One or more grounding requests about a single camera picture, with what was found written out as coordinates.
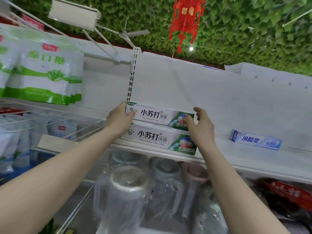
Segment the red lantern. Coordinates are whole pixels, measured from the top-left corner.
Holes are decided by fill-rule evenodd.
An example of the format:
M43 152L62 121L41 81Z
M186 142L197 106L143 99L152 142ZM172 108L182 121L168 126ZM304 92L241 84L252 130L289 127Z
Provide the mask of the red lantern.
M186 39L185 32L193 35L191 44L196 39L200 16L204 13L205 3L206 0L175 0L174 18L171 22L169 40L171 40L174 31L181 31L181 34L178 35L180 38L180 44L177 48L178 53L182 52L181 45L183 40Z

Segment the wire rack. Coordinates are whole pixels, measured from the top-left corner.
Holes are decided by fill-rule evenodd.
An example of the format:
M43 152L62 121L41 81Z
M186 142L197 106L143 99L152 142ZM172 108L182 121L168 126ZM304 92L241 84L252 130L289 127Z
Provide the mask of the wire rack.
M85 138L91 136L92 134L102 130L104 128L105 119L103 118L94 118L94 117L87 117L82 116L66 111L60 111L48 107L40 107L40 106L33 106L25 103L18 103L18 102L9 102L5 100L0 100L0 108L2 109L2 112L0 113L0 116L5 116L8 114L32 114L35 113L36 117L25 120L19 120L14 122L8 122L8 123L0 123L1 127L6 127L8 125L18 125L24 122L39 122L36 126L28 126L27 128L23 128L20 130L7 130L6 133L17 133L25 130L31 130L42 126L49 126L55 123L61 123L65 121L71 121L75 122L77 124L77 130L73 133L67 134L64 137L61 137L63 139L69 139L73 135L76 135L74 139L71 139L72 141L80 142L84 140ZM47 123L42 123L42 119L46 119Z

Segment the hand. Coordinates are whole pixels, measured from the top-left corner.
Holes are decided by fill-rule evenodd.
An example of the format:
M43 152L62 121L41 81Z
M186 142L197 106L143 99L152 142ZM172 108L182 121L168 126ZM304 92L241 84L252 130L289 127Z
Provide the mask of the hand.
M129 130L132 119L135 116L135 111L129 112L126 115L126 106L126 101L122 101L119 106L110 112L106 120L106 127L111 128L118 136Z
M188 124L190 137L197 147L215 146L214 125L204 109L194 107L197 112L198 124L194 123L190 115L186 115L186 123Z

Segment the white shelf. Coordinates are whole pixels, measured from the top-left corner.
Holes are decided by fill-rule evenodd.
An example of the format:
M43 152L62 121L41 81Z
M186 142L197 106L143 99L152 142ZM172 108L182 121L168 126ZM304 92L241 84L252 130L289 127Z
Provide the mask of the white shelf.
M312 184L312 152L281 147L279 151L234 143L228 136L215 135L216 144L226 159L238 171L245 171L272 178ZM76 145L76 142L43 135L37 146L41 150L61 153ZM142 153L148 156L165 157L178 161L205 164L200 152L195 156L158 147L117 139L112 148Z

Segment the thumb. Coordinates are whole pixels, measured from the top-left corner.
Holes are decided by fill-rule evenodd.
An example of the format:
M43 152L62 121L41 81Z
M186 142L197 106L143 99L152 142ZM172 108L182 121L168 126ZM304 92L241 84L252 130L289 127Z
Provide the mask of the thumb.
M128 118L131 118L131 120L134 118L134 116L135 116L135 111L129 112L129 113L127 114L127 117L128 117Z
M195 126L194 119L190 115L186 115L185 121L186 121L188 127Z

